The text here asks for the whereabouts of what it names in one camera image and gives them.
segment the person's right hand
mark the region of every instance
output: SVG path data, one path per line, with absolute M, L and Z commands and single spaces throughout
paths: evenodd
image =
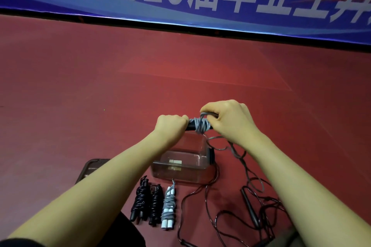
M 218 118 L 208 115 L 207 120 L 215 131 L 239 146 L 246 146 L 245 142 L 262 134 L 256 127 L 248 107 L 236 100 L 210 102 L 204 105 L 200 112 L 218 114 Z

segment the clear plastic box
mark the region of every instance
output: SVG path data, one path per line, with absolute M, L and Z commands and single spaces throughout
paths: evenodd
M 152 176 L 188 183 L 207 184 L 215 173 L 214 152 L 206 137 L 185 132 L 179 142 L 151 165 Z

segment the cord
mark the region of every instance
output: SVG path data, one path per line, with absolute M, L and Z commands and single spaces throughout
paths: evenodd
M 152 202 L 150 206 L 150 221 L 149 225 L 155 227 L 161 223 L 161 213 L 164 206 L 164 192 L 160 184 L 158 184 L 152 192 Z
M 196 132 L 200 133 L 200 134 L 203 134 L 204 136 L 206 136 L 204 134 L 204 129 L 206 129 L 207 127 L 203 126 L 204 124 L 206 124 L 206 122 L 204 122 L 204 116 L 205 115 L 213 115 L 214 117 L 218 118 L 218 115 L 215 114 L 215 113 L 201 113 L 200 114 L 200 118 L 199 119 L 199 124 L 198 126 L 196 126 Z M 224 214 L 228 214 L 234 218 L 236 218 L 237 220 L 239 220 L 243 225 L 245 225 L 246 227 L 248 228 L 251 228 L 253 230 L 257 230 L 259 231 L 259 238 L 260 240 L 262 241 L 263 239 L 263 235 L 262 235 L 262 231 L 265 232 L 266 236 L 267 236 L 267 241 L 268 242 L 271 242 L 274 238 L 275 238 L 275 234 L 273 232 L 273 227 L 276 225 L 276 222 L 277 222 L 277 212 L 278 210 L 280 211 L 283 211 L 284 213 L 286 213 L 286 215 L 288 216 L 285 208 L 283 207 L 281 201 L 279 199 L 276 199 L 276 198 L 273 198 L 273 197 L 269 197 L 269 196 L 259 196 L 257 194 L 257 192 L 259 193 L 262 193 L 265 188 L 264 188 L 264 183 L 271 186 L 271 184 L 264 180 L 264 179 L 261 179 L 259 178 L 253 171 L 251 171 L 245 160 L 244 160 L 244 157 L 246 156 L 247 152 L 244 151 L 244 153 L 242 155 L 239 155 L 238 152 L 236 151 L 236 149 L 234 148 L 234 145 L 233 143 L 231 142 L 228 142 L 230 147 L 225 147 L 223 149 L 218 149 L 218 148 L 215 148 L 213 146 L 210 145 L 209 143 L 209 140 L 211 139 L 216 139 L 216 138 L 222 138 L 221 136 L 217 136 L 217 137 L 211 137 L 211 138 L 207 138 L 207 144 L 215 149 L 215 150 L 226 150 L 226 149 L 230 149 L 232 154 L 234 155 L 234 157 L 236 157 L 240 162 L 241 164 L 243 165 L 244 169 L 245 169 L 245 174 L 246 174 L 246 178 L 247 178 L 247 183 L 246 185 L 244 185 L 242 188 L 241 188 L 241 193 L 244 196 L 244 201 L 246 203 L 246 205 L 249 207 L 250 206 L 250 209 L 248 209 L 249 213 L 250 213 L 250 216 L 251 216 L 251 219 L 252 219 L 252 222 L 254 224 L 254 226 L 251 226 L 249 225 L 248 223 L 246 223 L 243 219 L 241 219 L 239 216 L 235 215 L 233 212 L 229 211 L 229 210 L 221 210 L 217 213 L 215 219 L 213 220 L 212 217 L 211 217 L 211 214 L 209 212 L 209 209 L 208 209 L 208 205 L 207 205 L 207 196 L 208 196 L 208 192 L 209 192 L 209 189 L 210 187 L 219 179 L 219 175 L 220 175 L 220 169 L 219 169 L 219 166 L 215 163 L 215 175 L 214 175 L 214 178 L 206 185 L 201 185 L 199 186 L 194 192 L 192 193 L 189 193 L 187 196 L 185 196 L 181 202 L 181 207 L 180 207 L 180 222 L 179 222 L 179 227 L 178 227 L 178 233 L 177 233 L 177 237 L 178 237 L 178 240 L 179 242 L 181 243 L 181 245 L 184 245 L 184 246 L 195 246 L 195 245 L 192 245 L 191 243 L 187 242 L 186 240 L 182 239 L 180 237 L 180 231 L 181 231 L 181 228 L 182 228 L 182 225 L 183 225 L 183 205 L 184 205 L 184 202 L 185 200 L 188 198 L 188 197 L 191 197 L 195 194 L 198 194 L 202 191 L 203 188 L 205 188 L 205 206 L 206 206 L 206 212 L 207 212 L 207 215 L 209 217 L 209 220 L 213 226 L 213 228 L 215 229 L 217 235 L 218 235 L 218 238 L 220 240 L 220 242 L 222 243 L 222 245 L 224 247 L 226 247 L 226 244 L 225 242 L 223 241 L 221 235 L 223 236 L 226 236 L 226 237 L 229 237 L 229 238 L 232 238 L 234 240 L 237 240 L 239 241 L 242 245 L 248 247 L 248 245 L 243 241 L 241 240 L 240 238 L 234 236 L 234 235 L 231 235 L 231 234 L 227 234 L 225 232 L 222 232 L 218 229 L 217 227 L 217 221 L 218 219 L 220 218 L 220 216 L 224 215 Z M 252 173 L 254 175 L 254 177 L 250 178 L 249 176 L 249 173 Z M 253 184 L 253 181 L 256 181 L 258 180 L 262 186 L 262 189 L 257 189 L 255 187 L 255 185 Z M 259 203 L 260 203 L 260 209 L 259 209 L 259 212 L 258 214 L 255 213 L 255 211 L 253 210 L 252 206 L 251 206 L 251 203 L 249 202 L 248 200 L 248 197 L 245 193 L 245 190 L 248 190 L 248 192 L 255 198 L 258 199 Z M 266 211 L 268 209 L 275 209 L 275 215 L 274 215 L 274 219 L 273 219 L 273 222 L 271 223 L 267 217 L 267 214 L 266 214 Z
M 173 229 L 175 220 L 175 182 L 165 192 L 163 212 L 161 214 L 161 228 Z
M 137 217 L 146 221 L 148 218 L 149 206 L 151 202 L 151 189 L 148 184 L 147 176 L 140 179 L 140 186 L 137 188 L 133 207 L 131 208 L 130 221 L 134 222 Z

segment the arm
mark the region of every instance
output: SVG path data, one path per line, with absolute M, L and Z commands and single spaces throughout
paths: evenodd
M 217 132 L 258 162 L 307 247 L 370 246 L 371 227 L 262 134 L 245 104 L 209 103 L 206 111 L 219 114 L 207 117 Z
M 63 193 L 9 238 L 48 247 L 97 245 L 142 174 L 178 142 L 187 124 L 186 116 L 160 116 L 151 134 Z

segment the black strip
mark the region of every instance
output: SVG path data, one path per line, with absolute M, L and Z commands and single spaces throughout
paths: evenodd
M 251 32 L 239 32 L 239 31 L 232 31 L 232 30 L 220 30 L 220 29 L 210 29 L 210 28 L 195 28 L 191 26 L 182 26 L 182 25 L 158 24 L 158 23 L 142 22 L 142 21 L 135 21 L 135 20 L 102 18 L 102 17 L 96 17 L 96 16 L 76 16 L 76 15 L 36 12 L 36 11 L 18 10 L 18 9 L 0 9 L 0 14 L 31 17 L 31 18 L 41 18 L 41 19 L 51 19 L 51 20 L 63 20 L 67 22 L 78 22 L 78 23 L 82 22 L 82 23 L 94 24 L 94 25 L 121 26 L 121 27 L 128 27 L 128 28 L 140 28 L 140 29 L 160 30 L 160 31 L 168 31 L 168 32 L 180 32 L 180 33 L 185 33 L 185 34 L 196 34 L 196 35 L 222 37 L 222 38 L 275 42 L 275 43 L 284 43 L 284 44 L 309 46 L 309 47 L 320 47 L 320 48 L 337 49 L 337 50 L 348 50 L 348 51 L 357 51 L 357 52 L 366 52 L 366 53 L 371 52 L 371 45 L 338 42 L 338 41 L 331 41 L 331 40 L 299 38 L 299 37 L 294 37 L 294 36 L 259 34 L 259 33 L 251 33 Z

